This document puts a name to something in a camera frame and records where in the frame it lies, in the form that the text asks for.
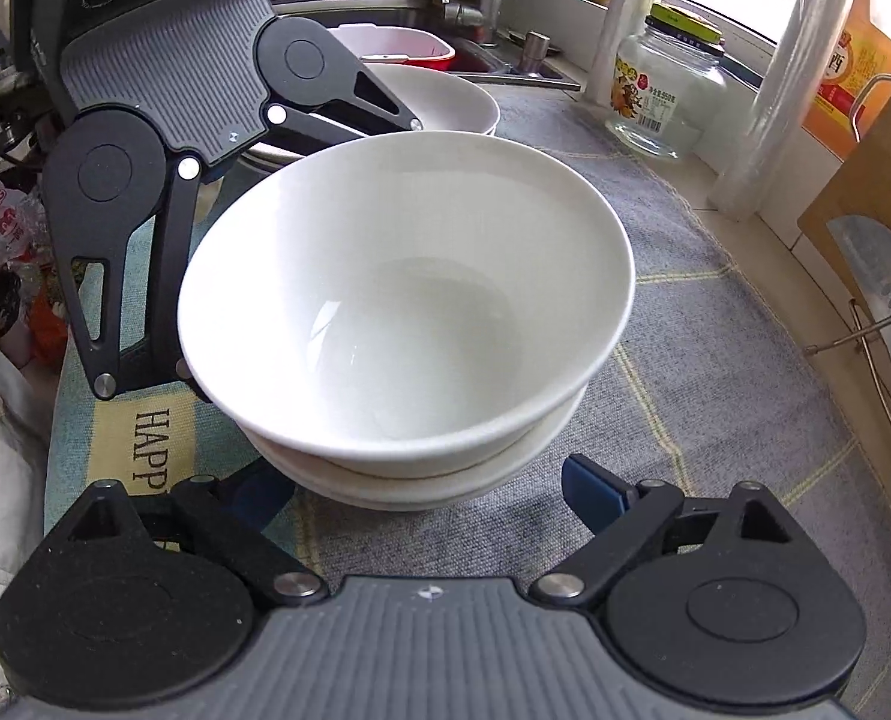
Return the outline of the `large plain white bowl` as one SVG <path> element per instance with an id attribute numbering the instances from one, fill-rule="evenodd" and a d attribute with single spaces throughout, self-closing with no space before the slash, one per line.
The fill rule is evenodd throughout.
<path id="1" fill-rule="evenodd" d="M 575 169 L 494 135 L 333 146 L 232 202 L 191 255 L 183 361 L 242 429 L 347 465 L 448 472 L 592 380 L 631 243 Z"/>

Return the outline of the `white plate with flower print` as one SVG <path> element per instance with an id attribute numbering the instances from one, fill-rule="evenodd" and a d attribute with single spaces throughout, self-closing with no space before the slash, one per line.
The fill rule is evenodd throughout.
<path id="1" fill-rule="evenodd" d="M 445 71 L 411 65 L 369 65 L 369 70 L 418 116 L 425 132 L 494 135 L 500 122 L 496 99 L 481 86 Z"/>

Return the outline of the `grey checked table mat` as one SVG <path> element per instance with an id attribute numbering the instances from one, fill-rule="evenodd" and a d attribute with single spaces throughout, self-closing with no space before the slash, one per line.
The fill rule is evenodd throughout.
<path id="1" fill-rule="evenodd" d="M 510 575 L 530 582 L 587 541 L 561 496 L 582 454 L 621 478 L 720 497 L 767 486 L 862 605 L 865 650 L 845 690 L 891 718 L 891 505 L 839 406 L 735 259 L 589 110 L 500 86 L 504 138 L 587 177 L 626 226 L 637 268 L 621 343 L 553 444 L 492 493 L 429 512 L 374 512 L 296 494 L 268 536 L 329 582 L 348 575 Z"/>

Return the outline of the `white strainer basket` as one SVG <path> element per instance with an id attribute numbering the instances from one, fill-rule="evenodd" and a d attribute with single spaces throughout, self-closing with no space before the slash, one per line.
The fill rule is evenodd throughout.
<path id="1" fill-rule="evenodd" d="M 347 23 L 331 28 L 329 32 L 359 60 L 368 64 L 448 70 L 457 55 L 447 41 L 424 29 Z"/>

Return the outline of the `red snack bag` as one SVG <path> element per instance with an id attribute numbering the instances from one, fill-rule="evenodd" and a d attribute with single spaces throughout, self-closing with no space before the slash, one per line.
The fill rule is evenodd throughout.
<path id="1" fill-rule="evenodd" d="M 47 247 L 47 218 L 38 190 L 25 193 L 0 181 L 0 268 L 33 262 Z"/>

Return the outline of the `red wash basin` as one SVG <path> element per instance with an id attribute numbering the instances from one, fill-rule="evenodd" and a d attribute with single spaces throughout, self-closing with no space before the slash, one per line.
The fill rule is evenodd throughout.
<path id="1" fill-rule="evenodd" d="M 449 43 L 429 31 L 399 26 L 344 25 L 335 34 L 352 54 L 368 64 L 411 65 L 452 73 L 502 73 L 496 59 L 460 39 Z"/>

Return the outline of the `chrome faucet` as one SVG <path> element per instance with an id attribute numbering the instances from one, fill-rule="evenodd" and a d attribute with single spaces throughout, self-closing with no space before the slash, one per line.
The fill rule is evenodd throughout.
<path id="1" fill-rule="evenodd" d="M 471 41 L 482 47 L 497 46 L 501 8 L 502 0 L 478 0 L 476 5 L 440 0 L 443 22 L 452 28 L 466 29 L 471 34 Z"/>

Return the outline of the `stainless steel sink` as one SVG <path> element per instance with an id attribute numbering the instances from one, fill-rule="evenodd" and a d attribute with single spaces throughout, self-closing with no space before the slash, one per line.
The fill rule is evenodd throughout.
<path id="1" fill-rule="evenodd" d="M 296 0 L 273 5 L 283 16 L 307 16 L 327 28 L 346 23 L 375 23 L 377 26 L 401 26 L 432 32 L 450 44 L 457 58 L 450 73 L 480 85 L 529 86 L 530 88 L 580 91 L 580 71 L 564 60 L 546 57 L 535 73 L 517 71 L 521 47 L 512 43 L 505 32 L 494 44 L 475 43 L 471 28 L 448 26 L 431 4 L 422 0 Z"/>

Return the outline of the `plastic wrap roll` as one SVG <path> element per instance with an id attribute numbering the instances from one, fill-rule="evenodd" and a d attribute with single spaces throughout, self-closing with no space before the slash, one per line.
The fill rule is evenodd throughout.
<path id="1" fill-rule="evenodd" d="M 589 103 L 605 107 L 610 102 L 617 46 L 624 37 L 639 32 L 652 4 L 653 0 L 610 0 L 585 85 L 584 98 Z"/>
<path id="2" fill-rule="evenodd" d="M 749 220 L 761 208 L 788 138 L 800 130 L 815 99 L 852 2 L 795 0 L 733 160 L 709 193 L 713 208 L 731 220 Z"/>

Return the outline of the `glass jar with green lid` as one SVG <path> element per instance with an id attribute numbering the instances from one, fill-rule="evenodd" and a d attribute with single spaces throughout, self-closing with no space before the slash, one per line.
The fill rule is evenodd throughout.
<path id="1" fill-rule="evenodd" d="M 679 160 L 719 112 L 727 85 L 722 34 L 681 8 L 653 4 L 616 49 L 606 127 L 659 160 Z"/>

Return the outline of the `wooden cutting board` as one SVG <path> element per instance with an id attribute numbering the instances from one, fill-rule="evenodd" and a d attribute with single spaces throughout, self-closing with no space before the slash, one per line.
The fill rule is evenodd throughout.
<path id="1" fill-rule="evenodd" d="M 798 226 L 868 317 L 891 317 L 891 98 Z"/>

